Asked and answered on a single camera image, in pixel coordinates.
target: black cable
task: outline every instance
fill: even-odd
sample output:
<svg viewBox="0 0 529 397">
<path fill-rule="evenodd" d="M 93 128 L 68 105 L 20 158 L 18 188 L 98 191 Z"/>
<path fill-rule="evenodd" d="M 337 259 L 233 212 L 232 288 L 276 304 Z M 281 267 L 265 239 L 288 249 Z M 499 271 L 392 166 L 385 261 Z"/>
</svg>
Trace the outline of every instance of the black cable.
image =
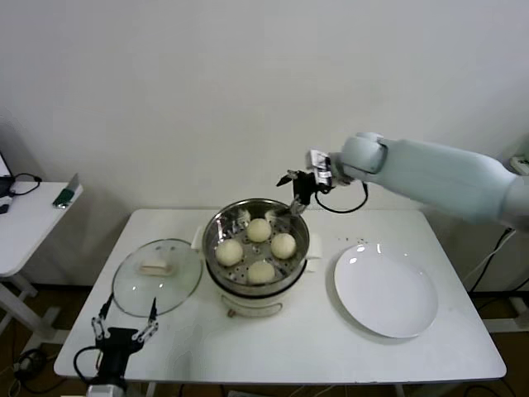
<svg viewBox="0 0 529 397">
<path fill-rule="evenodd" d="M 518 287 L 513 288 L 513 289 L 509 289 L 507 292 L 516 292 L 527 283 L 529 283 L 529 278 L 526 278 L 523 282 L 521 282 L 521 284 Z M 500 296 L 500 297 L 491 299 L 488 302 L 486 302 L 486 303 L 482 304 L 481 306 L 479 306 L 476 310 L 479 311 L 479 310 L 483 309 L 485 306 L 489 306 L 490 304 L 492 304 L 494 302 L 497 302 L 497 301 L 499 301 L 499 300 L 501 300 L 503 298 L 505 298 L 505 297 L 504 296 Z"/>
<path fill-rule="evenodd" d="M 362 203 L 360 203 L 360 205 L 358 207 L 354 207 L 352 209 L 346 209 L 346 210 L 339 210 L 339 209 L 332 209 L 332 208 L 329 208 L 327 207 L 325 204 L 322 204 L 322 202 L 320 201 L 320 199 L 317 197 L 317 194 L 319 192 L 316 192 L 314 194 L 314 198 L 316 199 L 316 202 L 318 204 L 320 204 L 320 207 L 322 207 L 323 209 L 331 212 L 331 213 L 353 213 L 354 211 L 358 211 L 359 209 L 361 209 L 362 207 L 364 207 L 365 203 L 367 203 L 367 200 L 369 198 L 369 190 L 368 190 L 368 186 L 365 182 L 362 182 L 362 187 L 364 188 L 364 193 L 365 193 L 365 198 L 364 198 L 364 201 Z"/>
<path fill-rule="evenodd" d="M 9 397 L 11 397 L 12 395 L 19 395 L 20 394 L 20 381 L 14 381 L 11 383 L 11 385 L 9 386 L 9 389 L 7 390 L 7 395 Z"/>
<path fill-rule="evenodd" d="M 22 365 L 24 361 L 29 361 L 28 364 Z M 27 381 L 37 377 L 43 370 L 48 361 L 46 360 L 46 354 L 40 349 L 30 349 L 23 352 L 17 359 L 17 365 L 13 372 L 15 379 L 20 381 L 21 387 L 34 395 L 45 395 L 50 393 L 52 390 L 57 389 L 61 386 L 66 379 L 61 379 L 56 384 L 47 387 L 43 390 L 34 390 L 32 387 L 27 385 Z"/>
<path fill-rule="evenodd" d="M 487 390 L 489 393 L 491 393 L 495 397 L 502 397 L 501 395 L 496 393 L 494 390 L 492 390 L 490 387 L 483 386 L 483 385 L 472 385 L 472 386 L 467 387 L 465 390 L 465 393 L 463 394 L 463 397 L 469 397 L 470 391 L 476 390 L 476 389 Z"/>
<path fill-rule="evenodd" d="M 529 283 L 529 277 L 526 278 L 518 287 L 510 289 L 508 292 L 518 291 L 521 287 L 523 287 L 527 283 Z"/>
<path fill-rule="evenodd" d="M 27 190 L 26 192 L 22 192 L 22 193 L 17 193 L 15 191 L 11 191 L 9 193 L 10 196 L 14 197 L 14 196 L 25 196 L 26 194 L 29 194 L 31 193 L 33 190 L 36 190 L 39 188 L 39 186 L 41 186 L 41 182 L 42 182 L 42 178 L 40 176 L 36 176 L 36 175 L 33 175 L 33 174 L 28 174 L 27 172 L 21 172 L 20 174 L 16 174 L 15 176 L 13 176 L 13 179 L 17 179 L 19 176 L 30 176 L 33 178 L 33 180 L 36 182 L 36 186 Z"/>
<path fill-rule="evenodd" d="M 500 236 L 500 238 L 498 239 L 498 242 L 496 242 L 496 246 L 494 247 L 493 249 L 493 252 L 496 251 L 498 249 L 498 247 L 500 246 L 500 244 L 502 243 L 503 239 L 507 236 L 507 234 L 509 234 L 510 232 L 512 232 L 512 229 L 510 227 L 508 227 L 507 229 L 505 229 L 503 231 L 503 234 Z M 481 279 L 483 279 L 483 276 L 485 275 L 485 272 L 487 271 L 488 269 L 488 266 L 490 265 L 490 262 L 492 262 L 493 258 L 496 256 L 496 253 L 492 254 L 489 259 L 487 260 L 487 263 L 485 264 L 483 270 L 481 270 L 481 274 L 479 275 L 478 279 L 476 280 L 476 282 L 474 283 L 474 285 L 472 286 L 471 289 L 469 289 L 469 292 L 474 292 L 474 290 L 476 289 L 476 287 L 478 286 L 479 282 L 481 281 Z"/>
<path fill-rule="evenodd" d="M 21 380 L 20 381 L 20 384 L 22 386 L 23 389 L 29 391 L 30 393 L 32 393 L 33 395 L 45 395 L 46 393 L 50 393 L 52 390 L 55 390 L 57 389 L 59 386 L 61 386 L 63 383 L 65 383 L 65 381 L 67 381 L 66 378 L 64 379 L 61 379 L 59 382 L 57 382 L 55 385 L 49 387 L 48 389 L 43 389 L 43 390 L 33 390 L 32 388 L 30 388 L 28 385 L 26 385 L 26 382 L 24 380 Z"/>
<path fill-rule="evenodd" d="M 96 346 L 86 346 L 86 347 L 83 347 L 81 350 L 79 350 L 77 353 L 75 353 L 75 356 L 74 356 L 74 369 L 75 369 L 75 373 L 77 374 L 77 376 L 79 377 L 79 379 L 85 384 L 85 385 L 90 385 L 90 380 L 86 379 L 86 377 L 83 375 L 83 373 L 81 372 L 81 370 L 79 369 L 78 365 L 77 365 L 77 360 L 79 359 L 79 356 L 84 353 L 84 352 L 88 352 L 90 350 L 99 350 L 99 347 L 96 347 Z"/>
<path fill-rule="evenodd" d="M 501 296 L 501 297 L 499 297 L 499 298 L 494 298 L 494 299 L 489 300 L 487 303 L 482 304 L 481 306 L 478 306 L 478 307 L 476 308 L 476 310 L 479 311 L 479 310 L 483 309 L 485 306 L 489 306 L 491 303 L 493 303 L 493 302 L 497 302 L 497 301 L 499 301 L 500 299 L 503 299 L 503 296 Z"/>
<path fill-rule="evenodd" d="M 505 378 L 500 379 L 502 383 L 509 389 L 509 392 L 511 393 L 512 397 L 516 397 L 516 393 L 514 392 L 514 389 L 507 383 Z"/>
</svg>

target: table leg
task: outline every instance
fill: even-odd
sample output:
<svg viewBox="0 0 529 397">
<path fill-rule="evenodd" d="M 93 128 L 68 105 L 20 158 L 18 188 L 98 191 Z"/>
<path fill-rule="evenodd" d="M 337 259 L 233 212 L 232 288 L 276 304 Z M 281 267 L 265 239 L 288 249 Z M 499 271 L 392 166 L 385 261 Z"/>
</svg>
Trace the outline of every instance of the table leg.
<svg viewBox="0 0 529 397">
<path fill-rule="evenodd" d="M 55 330 L 53 327 L 37 316 L 33 310 L 28 308 L 15 294 L 2 284 L 0 284 L 0 307 L 40 337 L 46 339 L 54 337 Z"/>
<path fill-rule="evenodd" d="M 35 298 L 37 295 L 37 290 L 31 283 L 26 280 L 20 273 L 12 275 L 9 277 L 11 281 L 21 292 L 26 292 L 32 298 Z"/>
<path fill-rule="evenodd" d="M 42 317 L 42 320 L 46 324 L 53 324 L 57 316 L 59 315 L 60 308 L 48 308 L 46 310 L 45 315 Z M 48 337 L 41 337 L 39 334 L 34 332 L 29 341 L 27 341 L 26 345 L 24 346 L 23 352 L 26 352 L 31 349 L 38 349 L 41 344 L 43 343 L 51 343 L 54 345 L 63 345 L 64 342 L 66 342 L 66 338 L 68 337 L 69 331 L 65 329 L 55 329 L 55 334 L 52 338 Z"/>
<path fill-rule="evenodd" d="M 156 383 L 149 382 L 149 386 L 147 386 L 147 393 L 145 394 L 145 397 L 155 397 L 155 391 L 156 391 Z"/>
<path fill-rule="evenodd" d="M 23 301 L 26 297 L 27 297 L 27 292 L 26 291 L 22 291 L 20 293 L 20 295 L 18 295 L 18 298 L 21 301 Z M 3 316 L 2 321 L 0 321 L 0 335 L 2 335 L 3 332 L 6 330 L 7 326 L 11 322 L 12 318 L 13 318 L 13 316 L 10 313 L 6 313 Z"/>
</svg>

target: metal steamer tray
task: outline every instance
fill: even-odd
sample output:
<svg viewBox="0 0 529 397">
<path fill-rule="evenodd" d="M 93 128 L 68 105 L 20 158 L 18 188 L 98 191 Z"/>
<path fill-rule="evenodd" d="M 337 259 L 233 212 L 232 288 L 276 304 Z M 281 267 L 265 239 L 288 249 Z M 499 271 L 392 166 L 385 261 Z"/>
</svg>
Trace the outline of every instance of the metal steamer tray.
<svg viewBox="0 0 529 397">
<path fill-rule="evenodd" d="M 224 290 L 243 298 L 266 298 L 285 291 L 299 279 L 306 265 L 309 233 L 301 217 L 277 216 L 285 209 L 288 206 L 279 201 L 251 198 L 225 207 L 211 219 L 203 234 L 203 253 L 210 275 Z M 248 239 L 246 228 L 255 218 L 266 219 L 272 227 L 272 234 L 265 242 Z M 293 257 L 280 260 L 272 255 L 270 242 L 275 235 L 285 232 L 294 237 L 297 250 Z M 243 248 L 242 260 L 230 267 L 220 265 L 215 257 L 218 244 L 227 239 L 237 240 Z M 256 261 L 267 261 L 274 266 L 272 281 L 260 285 L 248 282 L 248 269 Z"/>
</svg>

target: glass lid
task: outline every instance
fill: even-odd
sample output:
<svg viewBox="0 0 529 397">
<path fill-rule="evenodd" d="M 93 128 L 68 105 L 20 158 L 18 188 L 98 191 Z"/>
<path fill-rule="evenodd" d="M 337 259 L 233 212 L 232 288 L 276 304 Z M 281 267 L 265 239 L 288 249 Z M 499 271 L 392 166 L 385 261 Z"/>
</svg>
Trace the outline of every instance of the glass lid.
<svg viewBox="0 0 529 397">
<path fill-rule="evenodd" d="M 188 242 L 150 242 L 131 253 L 117 268 L 112 292 L 117 306 L 135 317 L 149 317 L 156 298 L 158 315 L 182 304 L 197 288 L 202 262 Z"/>
</svg>

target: power cord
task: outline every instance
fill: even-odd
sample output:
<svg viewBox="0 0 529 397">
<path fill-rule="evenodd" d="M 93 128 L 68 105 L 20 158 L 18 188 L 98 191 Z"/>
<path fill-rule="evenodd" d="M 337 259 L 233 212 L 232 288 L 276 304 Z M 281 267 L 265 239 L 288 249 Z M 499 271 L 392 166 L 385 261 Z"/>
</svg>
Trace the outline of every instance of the power cord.
<svg viewBox="0 0 529 397">
<path fill-rule="evenodd" d="M 33 190 L 37 190 L 39 188 L 39 186 L 41 186 L 41 182 L 42 182 L 42 178 L 40 176 L 36 176 L 36 175 L 33 175 L 33 174 L 29 174 L 27 172 L 21 172 L 20 174 L 16 174 L 15 176 L 13 176 L 13 179 L 14 180 L 17 180 L 17 178 L 19 176 L 30 176 L 33 178 L 33 180 L 36 182 L 36 186 L 32 187 L 31 189 L 27 190 L 26 192 L 22 192 L 22 193 L 18 193 L 18 192 L 15 192 L 15 191 L 11 191 L 9 192 L 9 195 L 11 197 L 15 197 L 15 196 L 25 196 L 26 194 L 29 194 L 31 193 Z"/>
<path fill-rule="evenodd" d="M 474 292 L 474 290 L 478 286 L 478 284 L 481 281 L 481 279 L 483 279 L 483 276 L 485 275 L 485 272 L 487 271 L 488 266 L 490 265 L 490 262 L 492 262 L 492 260 L 494 259 L 494 256 L 496 255 L 496 252 L 498 252 L 499 249 L 501 248 L 501 246 L 503 245 L 502 244 L 503 239 L 506 239 L 505 242 L 507 242 L 507 239 L 511 238 L 513 234 L 514 234 L 514 232 L 513 232 L 513 230 L 510 227 L 508 227 L 507 229 L 505 229 L 503 231 L 503 234 L 500 236 L 500 238 L 496 242 L 496 246 L 494 247 L 494 250 L 490 254 L 488 254 L 488 256 L 484 259 L 484 261 L 487 260 L 487 263 L 485 264 L 485 267 L 483 268 L 483 270 L 481 270 L 481 274 L 479 275 L 478 279 L 475 281 L 475 283 L 472 286 L 472 288 L 469 289 L 469 292 Z"/>
<path fill-rule="evenodd" d="M 334 389 L 334 388 L 335 388 L 335 386 L 329 386 L 326 389 L 323 389 L 322 391 L 320 391 L 319 393 L 316 393 L 313 397 L 318 397 L 318 395 L 322 395 L 323 393 L 326 393 L 330 389 Z"/>
<path fill-rule="evenodd" d="M 9 389 L 7 389 L 7 397 L 17 397 L 20 394 L 20 390 L 20 381 L 18 379 L 15 379 L 9 385 Z"/>
<path fill-rule="evenodd" d="M 322 207 L 323 209 L 329 211 L 330 213 L 353 213 L 354 211 L 358 211 L 359 209 L 361 209 L 362 207 L 365 206 L 365 204 L 367 203 L 367 200 L 369 198 L 369 189 L 368 189 L 368 185 L 365 183 L 365 182 L 362 182 L 362 187 L 364 188 L 364 194 L 365 194 L 365 198 L 364 198 L 364 201 L 362 203 L 360 203 L 359 206 L 357 207 L 354 207 L 352 209 L 346 209 L 346 210 L 339 210 L 339 209 L 333 209 L 333 208 L 329 208 L 327 207 L 325 204 L 323 204 L 321 201 L 320 201 L 320 198 L 317 197 L 317 194 L 319 192 L 316 192 L 314 194 L 314 198 L 316 199 L 316 202 L 318 204 L 320 204 L 320 207 Z"/>
<path fill-rule="evenodd" d="M 490 253 L 488 254 L 485 258 L 483 258 L 483 260 L 479 263 L 479 265 L 477 265 L 469 274 L 466 275 L 466 277 L 463 279 L 463 281 L 465 282 L 466 280 L 469 279 L 469 277 L 471 275 L 473 275 L 476 271 L 479 270 L 479 268 L 481 268 L 481 266 L 490 258 L 494 257 L 494 255 L 496 255 L 496 253 L 501 250 L 503 248 L 503 246 L 509 241 L 509 239 L 514 236 L 516 234 L 516 230 L 513 230 L 513 229 L 509 229 L 508 231 L 508 234 L 505 236 L 505 238 L 500 238 L 500 241 L 499 243 L 496 245 L 496 248 Z M 477 286 L 477 284 L 474 284 L 474 286 L 472 287 L 472 289 L 470 291 L 473 291 L 474 288 Z"/>
<path fill-rule="evenodd" d="M 49 358 L 40 349 L 30 349 L 23 352 L 13 365 L 13 375 L 20 382 L 20 386 L 34 395 L 45 395 L 61 386 L 66 379 L 61 379 L 54 385 L 43 390 L 35 390 L 27 384 L 27 381 L 35 379 L 43 370 Z"/>
<path fill-rule="evenodd" d="M 466 388 L 465 393 L 463 394 L 463 397 L 470 397 L 470 392 L 472 390 L 487 390 L 490 394 L 494 395 L 495 397 L 502 397 L 498 393 L 496 393 L 494 390 L 492 390 L 490 387 L 483 386 L 483 385 L 472 385 Z"/>
<path fill-rule="evenodd" d="M 509 394 L 512 397 L 516 397 L 516 393 L 514 392 L 514 389 L 508 384 L 505 378 L 501 378 L 500 380 L 505 385 L 505 387 L 509 390 Z M 490 394 L 494 395 L 495 397 L 502 397 L 497 392 L 492 390 L 490 387 L 484 386 L 484 385 L 472 385 L 472 386 L 467 387 L 465 390 L 465 393 L 463 394 L 463 397 L 470 397 L 470 392 L 472 390 L 487 390 Z"/>
<path fill-rule="evenodd" d="M 527 283 L 529 283 L 529 277 L 527 277 L 524 281 L 522 281 L 518 287 L 513 288 L 513 289 L 509 289 L 506 292 L 516 292 L 521 287 L 525 286 L 525 284 L 527 284 Z M 494 302 L 498 302 L 499 300 L 501 300 L 503 298 L 505 298 L 505 297 L 504 296 L 499 296 L 497 298 L 491 299 L 488 302 L 482 304 L 481 306 L 478 306 L 478 308 L 476 310 L 479 311 L 479 310 L 483 309 L 485 306 L 489 306 L 490 304 L 493 304 Z"/>
<path fill-rule="evenodd" d="M 77 374 L 77 376 L 79 377 L 79 379 L 80 379 L 85 385 L 90 385 L 90 380 L 88 380 L 88 379 L 83 375 L 83 373 L 81 372 L 81 370 L 79 369 L 79 366 L 77 365 L 77 360 L 79 359 L 79 356 L 81 356 L 81 354 L 83 354 L 84 352 L 91 351 L 91 350 L 99 350 L 99 347 L 96 347 L 96 346 L 86 346 L 86 347 L 83 347 L 81 350 L 79 350 L 77 353 L 75 353 L 75 356 L 74 356 L 74 369 L 75 369 L 75 373 Z"/>
<path fill-rule="evenodd" d="M 298 387 L 295 391 L 293 391 L 292 393 L 290 393 L 288 395 L 288 397 L 293 397 L 294 395 L 296 395 L 301 389 L 303 389 L 305 386 L 300 386 Z"/>
</svg>

